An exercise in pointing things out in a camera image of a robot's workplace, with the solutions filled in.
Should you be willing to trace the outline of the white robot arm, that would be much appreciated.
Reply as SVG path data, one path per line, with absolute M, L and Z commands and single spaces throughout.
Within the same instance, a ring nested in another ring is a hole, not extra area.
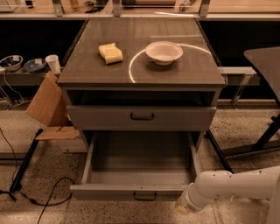
M 182 214 L 197 213 L 216 200 L 230 196 L 269 200 L 266 224 L 280 221 L 280 166 L 233 174 L 230 171 L 203 171 L 187 185 L 175 203 Z

